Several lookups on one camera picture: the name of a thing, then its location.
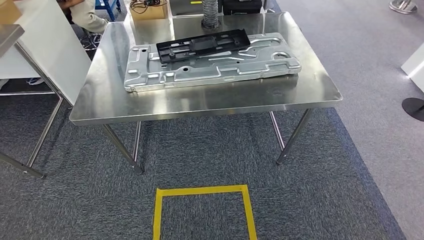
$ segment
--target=yellow floor tape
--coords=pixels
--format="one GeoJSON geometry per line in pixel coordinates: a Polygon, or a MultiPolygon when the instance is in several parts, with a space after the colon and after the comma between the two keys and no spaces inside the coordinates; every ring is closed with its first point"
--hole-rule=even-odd
{"type": "Polygon", "coordinates": [[[247,185],[208,186],[194,188],[156,189],[156,201],[154,204],[153,240],[159,240],[161,236],[162,198],[167,196],[184,196],[199,194],[221,194],[241,192],[243,196],[244,211],[246,213],[247,230],[249,239],[256,240],[255,221],[253,219],[252,205],[247,185]]]}

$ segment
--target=white pants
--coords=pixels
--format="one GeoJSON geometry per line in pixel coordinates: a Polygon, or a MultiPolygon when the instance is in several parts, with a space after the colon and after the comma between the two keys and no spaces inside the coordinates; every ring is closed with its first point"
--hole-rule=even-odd
{"type": "Polygon", "coordinates": [[[95,12],[96,0],[84,0],[83,2],[71,6],[70,12],[72,21],[90,32],[102,34],[105,31],[108,21],[98,17],[95,12]]]}

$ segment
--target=white panel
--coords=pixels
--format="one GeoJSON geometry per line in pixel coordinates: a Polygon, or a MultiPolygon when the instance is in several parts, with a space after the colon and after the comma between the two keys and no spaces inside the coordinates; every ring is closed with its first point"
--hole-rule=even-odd
{"type": "Polygon", "coordinates": [[[12,47],[0,58],[0,79],[36,78],[39,75],[12,47]]]}
{"type": "Polygon", "coordinates": [[[424,92],[424,43],[402,65],[402,70],[424,92]]]}
{"type": "Polygon", "coordinates": [[[55,0],[15,3],[22,12],[16,23],[25,30],[19,43],[74,104],[91,61],[68,20],[55,0]]]}

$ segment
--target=shoe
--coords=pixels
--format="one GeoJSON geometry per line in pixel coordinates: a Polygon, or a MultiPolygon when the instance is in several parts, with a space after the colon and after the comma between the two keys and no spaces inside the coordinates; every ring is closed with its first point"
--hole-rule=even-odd
{"type": "Polygon", "coordinates": [[[40,77],[32,77],[32,78],[28,78],[26,80],[26,83],[29,85],[39,85],[44,83],[44,80],[41,79],[40,77]]]}
{"type": "Polygon", "coordinates": [[[2,87],[9,82],[9,79],[0,79],[0,90],[2,89],[2,87]]]}

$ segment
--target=black plastic tray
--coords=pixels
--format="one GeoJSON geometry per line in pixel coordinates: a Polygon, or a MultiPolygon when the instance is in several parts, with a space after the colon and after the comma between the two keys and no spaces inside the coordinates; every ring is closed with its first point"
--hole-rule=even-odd
{"type": "Polygon", "coordinates": [[[246,31],[222,31],[156,44],[160,62],[163,64],[183,61],[199,56],[245,49],[251,44],[246,31]]]}

